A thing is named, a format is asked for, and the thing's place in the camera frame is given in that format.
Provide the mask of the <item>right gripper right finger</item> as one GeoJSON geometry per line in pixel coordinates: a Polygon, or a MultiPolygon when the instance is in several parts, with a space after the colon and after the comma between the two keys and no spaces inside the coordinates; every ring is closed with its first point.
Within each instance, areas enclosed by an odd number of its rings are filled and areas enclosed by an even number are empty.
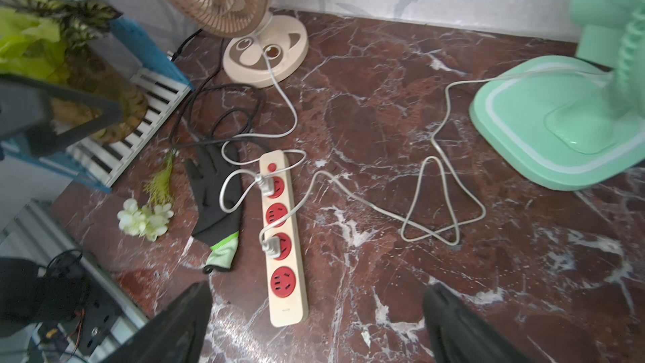
{"type": "Polygon", "coordinates": [[[529,362],[444,285],[426,287],[423,315],[437,362],[529,362]]]}

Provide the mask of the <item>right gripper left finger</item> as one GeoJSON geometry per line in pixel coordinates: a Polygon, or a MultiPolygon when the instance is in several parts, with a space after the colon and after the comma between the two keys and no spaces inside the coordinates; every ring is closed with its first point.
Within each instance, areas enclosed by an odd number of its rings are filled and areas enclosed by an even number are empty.
{"type": "Polygon", "coordinates": [[[198,362],[212,307],[208,283],[194,283],[104,361],[198,362]]]}

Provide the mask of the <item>beige power strip red sockets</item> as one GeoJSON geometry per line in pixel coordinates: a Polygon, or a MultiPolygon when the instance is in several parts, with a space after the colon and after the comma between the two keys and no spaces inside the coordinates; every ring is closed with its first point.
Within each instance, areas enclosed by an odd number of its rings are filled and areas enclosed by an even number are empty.
{"type": "Polygon", "coordinates": [[[270,322],[276,328],[304,321],[309,313],[305,269],[295,214],[290,163],[284,151],[260,158],[260,176],[267,182],[262,190],[263,233],[270,322]]]}

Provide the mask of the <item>white artificial flower sprig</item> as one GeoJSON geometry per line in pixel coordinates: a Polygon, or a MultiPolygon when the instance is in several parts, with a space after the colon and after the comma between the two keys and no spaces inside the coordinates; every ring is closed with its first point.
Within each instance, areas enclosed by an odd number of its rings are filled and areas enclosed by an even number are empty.
{"type": "Polygon", "coordinates": [[[128,236],[146,238],[155,242],[165,235],[174,216],[171,176],[176,151],[168,151],[159,171],[153,173],[144,185],[148,196],[143,206],[134,198],[127,199],[118,212],[119,229],[128,236]]]}

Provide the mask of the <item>black work glove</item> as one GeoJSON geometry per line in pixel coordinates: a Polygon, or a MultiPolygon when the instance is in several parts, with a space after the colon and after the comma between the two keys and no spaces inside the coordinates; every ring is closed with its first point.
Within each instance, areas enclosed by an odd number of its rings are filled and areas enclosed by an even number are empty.
{"type": "Polygon", "coordinates": [[[228,163],[237,161],[238,151],[229,147],[221,153],[215,144],[196,147],[196,158],[184,161],[191,191],[198,206],[198,222],[191,236],[205,245],[211,253],[203,267],[203,273],[229,272],[238,250],[242,209],[228,213],[220,207],[219,195],[224,193],[224,205],[233,208],[242,195],[241,178],[236,176],[228,184],[225,179],[238,169],[228,163]]]}

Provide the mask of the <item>beige round desk fan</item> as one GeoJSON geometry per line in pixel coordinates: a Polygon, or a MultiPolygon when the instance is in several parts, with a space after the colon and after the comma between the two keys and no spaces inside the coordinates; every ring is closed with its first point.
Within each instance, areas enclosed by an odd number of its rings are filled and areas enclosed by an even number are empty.
{"type": "Polygon", "coordinates": [[[274,15],[272,0],[168,0],[206,32],[230,42],[223,70],[236,83],[270,87],[290,77],[305,60],[309,41],[304,24],[274,15]]]}

